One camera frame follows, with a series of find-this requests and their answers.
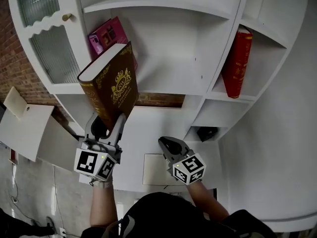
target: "power outlet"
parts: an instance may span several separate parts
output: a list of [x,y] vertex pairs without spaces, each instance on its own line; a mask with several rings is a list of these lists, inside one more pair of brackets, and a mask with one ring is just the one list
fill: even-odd
[[64,228],[59,228],[59,234],[61,237],[66,238],[66,231]]

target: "white cabinet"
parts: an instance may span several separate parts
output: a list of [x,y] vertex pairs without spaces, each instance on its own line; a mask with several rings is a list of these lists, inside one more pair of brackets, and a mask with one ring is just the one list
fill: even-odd
[[[16,31],[34,70],[82,129],[93,112],[76,81],[78,73],[91,61],[87,35],[118,16],[138,61],[139,92],[186,95],[181,109],[138,107],[134,115],[144,119],[138,122],[160,123],[170,136],[197,141],[198,126],[219,127],[215,138],[219,139],[261,96],[297,38],[307,0],[9,3]],[[72,16],[63,21],[62,17],[67,18],[69,13]],[[254,38],[241,95],[231,99],[220,72],[239,24],[251,28]]]

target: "person's arm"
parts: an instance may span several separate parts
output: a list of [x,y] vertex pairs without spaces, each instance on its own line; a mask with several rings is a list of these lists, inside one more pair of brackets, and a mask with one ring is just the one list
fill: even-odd
[[90,212],[90,225],[92,227],[109,226],[118,220],[113,185],[112,182],[110,183],[107,188],[94,185],[93,203]]
[[201,181],[188,185],[187,190],[196,207],[209,214],[211,220],[220,222],[229,216],[227,210],[213,197]]

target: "white wall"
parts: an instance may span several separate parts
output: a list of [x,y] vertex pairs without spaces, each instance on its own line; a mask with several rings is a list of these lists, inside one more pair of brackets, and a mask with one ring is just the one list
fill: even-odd
[[275,231],[311,228],[317,216],[317,0],[296,43],[249,112],[221,139],[230,212],[246,209]]

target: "person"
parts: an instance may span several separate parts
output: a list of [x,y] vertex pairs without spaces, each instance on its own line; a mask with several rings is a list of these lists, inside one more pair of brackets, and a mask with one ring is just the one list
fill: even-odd
[[195,206],[178,196],[152,193],[137,201],[121,221],[117,217],[112,181],[95,181],[93,185],[91,227],[82,232],[81,238],[276,237],[246,210],[229,215],[200,180],[187,186]]
[[19,238],[21,236],[50,236],[56,234],[56,228],[53,220],[46,217],[47,226],[40,227],[34,220],[31,220],[32,226],[22,220],[15,219],[6,214],[0,208],[0,237]]

